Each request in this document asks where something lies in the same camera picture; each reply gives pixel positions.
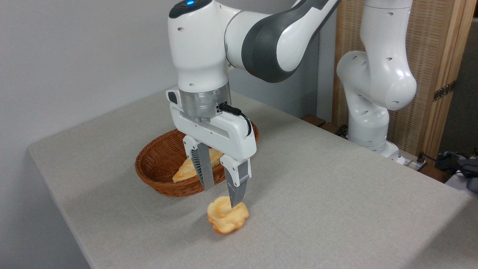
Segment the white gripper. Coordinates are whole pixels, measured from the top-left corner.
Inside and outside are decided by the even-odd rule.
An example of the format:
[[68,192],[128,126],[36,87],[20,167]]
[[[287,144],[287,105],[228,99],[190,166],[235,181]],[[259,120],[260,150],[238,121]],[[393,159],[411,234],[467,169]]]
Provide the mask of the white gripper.
[[249,125],[243,117],[223,112],[200,123],[189,119],[184,113],[180,91],[177,86],[166,91],[174,125],[182,133],[187,158],[192,161],[205,191],[214,187],[213,169],[209,147],[224,153],[220,160],[224,167],[229,199],[232,208],[242,202],[246,183],[251,177],[250,157],[256,153],[253,133],[247,135]]

